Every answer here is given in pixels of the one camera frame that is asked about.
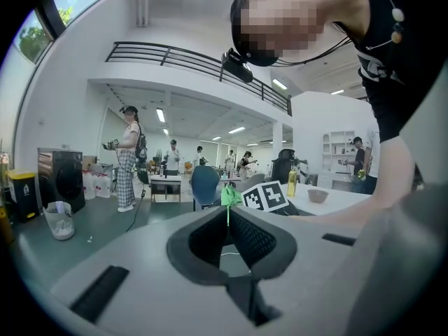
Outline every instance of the white pillar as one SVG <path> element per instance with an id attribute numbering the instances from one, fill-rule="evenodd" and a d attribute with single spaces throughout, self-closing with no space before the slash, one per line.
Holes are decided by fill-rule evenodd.
<path id="1" fill-rule="evenodd" d="M 281 122 L 272 123 L 272 159 L 276 160 L 282 149 L 283 124 Z"/>

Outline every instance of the woman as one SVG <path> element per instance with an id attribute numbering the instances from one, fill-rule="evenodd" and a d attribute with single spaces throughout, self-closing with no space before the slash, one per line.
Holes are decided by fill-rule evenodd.
<path id="1" fill-rule="evenodd" d="M 138 112 L 134 106 L 126 107 L 124 114 L 128 126 L 123 134 L 123 141 L 115 145 L 115 149 L 118 150 L 117 194 L 120 213 L 133 210 L 135 205 L 132 177 L 134 175 L 135 147 L 141 133 Z"/>
<path id="2" fill-rule="evenodd" d="M 379 126 L 378 183 L 372 197 L 320 216 L 320 221 L 364 223 L 410 192 L 414 161 L 400 131 L 447 57 L 447 44 L 428 32 L 440 26 L 444 4 L 445 0 L 234 0 L 232 39 L 245 62 L 288 66 L 279 57 L 306 50 L 329 24 L 345 32 L 356 49 L 359 74 Z M 300 54 L 296 56 L 295 61 L 301 60 Z"/>
<path id="3" fill-rule="evenodd" d="M 247 151 L 244 154 L 244 157 L 238 162 L 239 165 L 239 177 L 241 181 L 245 181 L 247 179 L 247 170 L 249 169 L 247 166 L 251 163 L 256 163 L 256 160 L 249 162 L 249 158 L 252 157 L 252 153 Z"/>

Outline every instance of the blue chair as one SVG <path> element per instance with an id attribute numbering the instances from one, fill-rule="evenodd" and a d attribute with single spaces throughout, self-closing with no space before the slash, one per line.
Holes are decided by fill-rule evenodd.
<path id="1" fill-rule="evenodd" d="M 198 165 L 191 175 L 191 192 L 193 194 L 193 211 L 196 203 L 201 208 L 213 204 L 220 195 L 216 192 L 219 183 L 219 175 L 210 166 Z"/>

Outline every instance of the bowl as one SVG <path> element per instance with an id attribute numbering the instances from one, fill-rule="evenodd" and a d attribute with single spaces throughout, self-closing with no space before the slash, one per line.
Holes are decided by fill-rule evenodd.
<path id="1" fill-rule="evenodd" d="M 324 203 L 327 199 L 328 192 L 320 189 L 308 189 L 308 198 L 313 203 Z"/>

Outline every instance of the white table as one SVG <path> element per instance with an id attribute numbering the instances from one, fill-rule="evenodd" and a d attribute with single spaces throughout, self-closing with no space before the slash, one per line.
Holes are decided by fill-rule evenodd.
<path id="1" fill-rule="evenodd" d="M 241 178 L 239 178 L 238 176 L 236 176 L 234 178 L 226 178 L 226 179 L 219 178 L 219 183 L 240 182 L 240 181 L 241 181 Z"/>
<path id="2" fill-rule="evenodd" d="M 322 204 L 313 203 L 308 198 L 308 189 L 319 189 L 328 192 L 327 199 Z M 281 186 L 281 190 L 286 195 L 288 185 L 283 184 Z M 350 207 L 351 205 L 356 204 L 368 198 L 369 196 L 370 195 L 367 194 L 343 192 L 341 190 L 319 188 L 306 184 L 297 184 L 297 188 L 295 189 L 295 196 L 288 197 L 288 199 L 295 205 L 297 209 L 306 213 L 320 216 L 322 214 L 328 214 L 340 209 Z"/>
<path id="3" fill-rule="evenodd" d="M 181 182 L 182 177 L 181 176 L 158 176 L 158 175 L 151 175 L 149 176 L 151 181 L 151 198 L 154 196 L 154 202 L 155 202 L 155 193 L 156 188 L 155 186 L 165 186 L 165 199 L 167 198 L 167 187 L 168 186 L 178 186 L 179 191 L 179 202 L 181 202 Z"/>

